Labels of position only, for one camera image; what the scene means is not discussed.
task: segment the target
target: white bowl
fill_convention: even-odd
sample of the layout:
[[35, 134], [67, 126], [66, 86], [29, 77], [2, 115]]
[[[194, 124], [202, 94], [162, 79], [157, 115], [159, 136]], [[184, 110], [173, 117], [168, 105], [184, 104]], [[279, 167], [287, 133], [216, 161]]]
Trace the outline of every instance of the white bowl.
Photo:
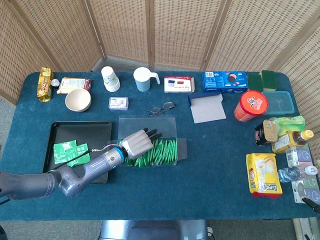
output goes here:
[[85, 89], [75, 89], [65, 97], [65, 105], [68, 109], [75, 112], [83, 112], [91, 104], [91, 95]]

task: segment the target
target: yellow snack bag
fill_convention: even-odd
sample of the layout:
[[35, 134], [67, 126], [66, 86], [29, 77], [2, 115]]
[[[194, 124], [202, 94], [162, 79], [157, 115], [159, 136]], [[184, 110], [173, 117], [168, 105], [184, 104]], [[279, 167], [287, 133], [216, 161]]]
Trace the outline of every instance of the yellow snack bag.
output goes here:
[[36, 90], [36, 97], [40, 102], [48, 102], [52, 98], [52, 86], [51, 80], [54, 77], [54, 73], [49, 67], [42, 67], [39, 75], [38, 86]]
[[276, 199], [282, 195], [275, 156], [273, 153], [246, 155], [249, 190], [254, 197]]

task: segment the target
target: green packet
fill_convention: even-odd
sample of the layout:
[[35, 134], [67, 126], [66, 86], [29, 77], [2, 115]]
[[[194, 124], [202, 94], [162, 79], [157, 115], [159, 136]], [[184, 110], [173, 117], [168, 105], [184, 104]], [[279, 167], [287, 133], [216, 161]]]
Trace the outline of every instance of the green packet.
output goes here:
[[77, 141], [66, 141], [62, 143], [56, 143], [53, 145], [53, 157], [54, 163], [60, 164], [63, 163], [62, 158], [66, 157], [66, 151], [77, 146]]
[[[80, 156], [84, 152], [86, 152], [88, 150], [88, 145], [85, 143], [85, 144], [82, 144], [79, 146], [67, 148], [66, 151], [63, 151], [65, 148], [60, 148], [60, 146], [57, 147], [56, 149], [57, 149], [57, 151], [59, 150], [60, 152], [57, 153], [57, 155], [54, 154], [54, 163], [61, 164], [61, 163], [65, 163], [67, 161], [70, 161], [70, 160]], [[78, 165], [86, 164], [86, 163], [90, 162], [90, 160], [91, 160], [90, 154], [87, 153], [86, 155], [79, 157], [78, 159], [76, 159], [74, 161], [69, 162], [67, 165], [70, 167], [75, 167]]]
[[177, 161], [177, 139], [156, 140], [153, 148], [136, 159], [125, 159], [125, 164], [132, 167], [144, 168], [161, 166]]

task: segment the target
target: orange container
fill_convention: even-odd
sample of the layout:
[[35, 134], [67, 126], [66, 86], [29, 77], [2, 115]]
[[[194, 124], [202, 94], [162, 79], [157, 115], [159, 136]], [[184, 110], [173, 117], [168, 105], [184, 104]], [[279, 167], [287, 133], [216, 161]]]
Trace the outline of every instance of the orange container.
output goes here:
[[267, 98], [259, 91], [249, 90], [242, 94], [234, 110], [234, 116], [240, 122], [247, 122], [262, 115], [268, 109]]

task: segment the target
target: water bottle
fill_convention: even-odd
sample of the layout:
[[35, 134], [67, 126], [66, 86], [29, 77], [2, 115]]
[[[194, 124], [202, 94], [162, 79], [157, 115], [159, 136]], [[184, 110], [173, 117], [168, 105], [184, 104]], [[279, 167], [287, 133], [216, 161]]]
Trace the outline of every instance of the water bottle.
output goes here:
[[308, 164], [299, 164], [292, 167], [280, 169], [278, 171], [279, 180], [282, 183], [289, 183], [297, 180], [304, 180], [311, 178], [318, 174], [315, 166]]

